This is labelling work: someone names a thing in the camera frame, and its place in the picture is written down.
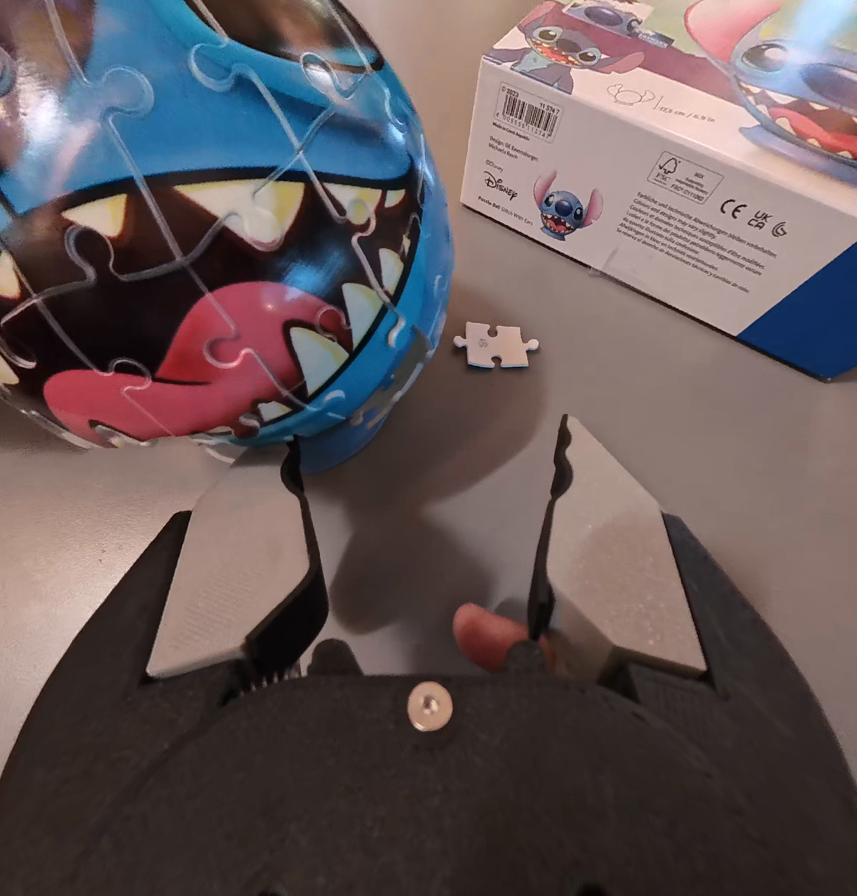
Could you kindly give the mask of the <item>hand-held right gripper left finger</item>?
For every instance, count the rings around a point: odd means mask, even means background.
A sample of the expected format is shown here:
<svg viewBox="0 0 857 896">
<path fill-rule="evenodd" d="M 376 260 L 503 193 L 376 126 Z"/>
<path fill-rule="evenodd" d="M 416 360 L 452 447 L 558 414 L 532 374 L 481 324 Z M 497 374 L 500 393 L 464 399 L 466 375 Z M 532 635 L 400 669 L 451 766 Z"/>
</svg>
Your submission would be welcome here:
<svg viewBox="0 0 857 896">
<path fill-rule="evenodd" d="M 146 672 L 235 660 L 255 679 L 280 677 L 328 613 L 299 445 L 250 449 L 192 510 Z"/>
</svg>

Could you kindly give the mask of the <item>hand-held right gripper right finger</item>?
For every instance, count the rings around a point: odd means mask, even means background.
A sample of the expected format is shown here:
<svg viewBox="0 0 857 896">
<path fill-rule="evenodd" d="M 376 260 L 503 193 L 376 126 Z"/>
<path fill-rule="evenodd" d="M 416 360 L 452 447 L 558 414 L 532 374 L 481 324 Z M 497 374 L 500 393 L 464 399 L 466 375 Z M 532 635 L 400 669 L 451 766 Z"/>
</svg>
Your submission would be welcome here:
<svg viewBox="0 0 857 896">
<path fill-rule="evenodd" d="M 628 663 L 685 678 L 706 671 L 658 501 L 572 416 L 554 478 L 528 603 L 557 674 L 601 682 Z"/>
</svg>

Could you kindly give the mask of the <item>blue cartoon puzzle ball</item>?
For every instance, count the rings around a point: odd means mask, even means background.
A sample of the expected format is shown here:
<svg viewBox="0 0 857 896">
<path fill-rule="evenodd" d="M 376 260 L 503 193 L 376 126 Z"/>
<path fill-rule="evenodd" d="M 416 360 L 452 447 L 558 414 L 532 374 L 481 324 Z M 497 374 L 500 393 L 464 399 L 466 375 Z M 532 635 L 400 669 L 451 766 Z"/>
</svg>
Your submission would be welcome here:
<svg viewBox="0 0 857 896">
<path fill-rule="evenodd" d="M 0 398 L 42 427 L 330 469 L 432 358 L 453 270 L 342 3 L 0 1 Z"/>
</svg>

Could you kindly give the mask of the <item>white loose puzzle piece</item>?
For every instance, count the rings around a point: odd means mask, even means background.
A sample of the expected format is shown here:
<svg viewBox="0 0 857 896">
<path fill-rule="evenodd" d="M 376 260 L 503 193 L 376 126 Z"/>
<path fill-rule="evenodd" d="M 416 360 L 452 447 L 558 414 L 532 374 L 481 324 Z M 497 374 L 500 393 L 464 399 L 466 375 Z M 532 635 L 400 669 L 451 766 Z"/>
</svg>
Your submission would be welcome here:
<svg viewBox="0 0 857 896">
<path fill-rule="evenodd" d="M 487 323 L 467 322 L 465 335 L 457 335 L 454 345 L 466 351 L 469 366 L 492 369 L 498 361 L 501 368 L 523 368 L 529 365 L 528 353 L 537 350 L 540 342 L 525 342 L 519 327 L 499 325 L 492 334 Z"/>
</svg>

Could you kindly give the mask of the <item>printed cardboard puzzle box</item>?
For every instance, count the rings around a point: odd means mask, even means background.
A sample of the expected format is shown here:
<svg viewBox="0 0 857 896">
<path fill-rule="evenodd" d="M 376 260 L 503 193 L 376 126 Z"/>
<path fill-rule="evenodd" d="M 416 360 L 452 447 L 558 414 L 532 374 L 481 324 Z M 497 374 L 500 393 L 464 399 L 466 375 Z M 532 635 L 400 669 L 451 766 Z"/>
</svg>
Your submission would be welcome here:
<svg viewBox="0 0 857 896">
<path fill-rule="evenodd" d="M 821 380 L 857 367 L 857 2 L 543 2 L 461 200 Z"/>
</svg>

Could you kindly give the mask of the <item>person's right hand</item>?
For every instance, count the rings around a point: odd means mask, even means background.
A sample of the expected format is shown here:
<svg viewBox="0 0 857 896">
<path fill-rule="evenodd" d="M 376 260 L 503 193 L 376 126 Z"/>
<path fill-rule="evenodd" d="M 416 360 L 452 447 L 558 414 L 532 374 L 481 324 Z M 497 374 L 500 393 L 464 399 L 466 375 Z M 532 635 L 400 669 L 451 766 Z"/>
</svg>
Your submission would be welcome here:
<svg viewBox="0 0 857 896">
<path fill-rule="evenodd" d="M 461 653 L 491 674 L 556 672 L 555 655 L 547 638 L 532 638 L 526 624 L 473 603 L 457 609 L 453 633 Z"/>
</svg>

